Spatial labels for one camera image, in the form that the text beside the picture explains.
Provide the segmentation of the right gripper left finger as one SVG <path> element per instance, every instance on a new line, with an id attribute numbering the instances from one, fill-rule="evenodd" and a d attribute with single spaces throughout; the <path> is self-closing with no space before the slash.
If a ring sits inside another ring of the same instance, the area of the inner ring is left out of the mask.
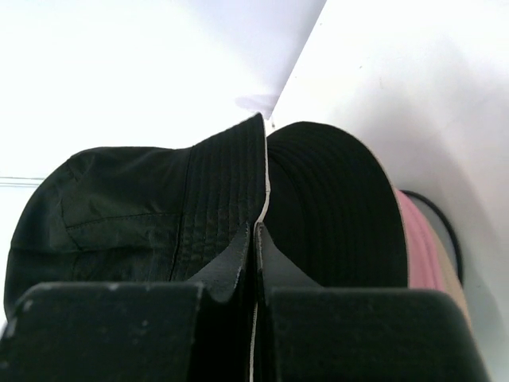
<path id="1" fill-rule="evenodd" d="M 251 228 L 181 283 L 41 283 L 1 338 L 4 381 L 245 381 Z"/>

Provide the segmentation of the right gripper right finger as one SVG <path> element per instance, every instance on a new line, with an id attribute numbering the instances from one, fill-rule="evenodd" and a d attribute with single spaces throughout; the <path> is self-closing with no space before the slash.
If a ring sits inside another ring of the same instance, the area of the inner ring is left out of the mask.
<path id="1" fill-rule="evenodd" d="M 487 381 L 456 303 L 434 290 L 322 287 L 255 229 L 257 381 Z"/>

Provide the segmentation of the black smiley bucket hat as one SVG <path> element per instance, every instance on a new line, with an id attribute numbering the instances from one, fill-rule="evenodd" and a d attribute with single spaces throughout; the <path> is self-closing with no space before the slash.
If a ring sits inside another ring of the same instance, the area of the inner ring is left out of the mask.
<path id="1" fill-rule="evenodd" d="M 74 154 L 19 218 L 6 267 L 6 316 L 39 283 L 185 281 L 254 225 L 266 193 L 261 115 L 189 148 Z"/>

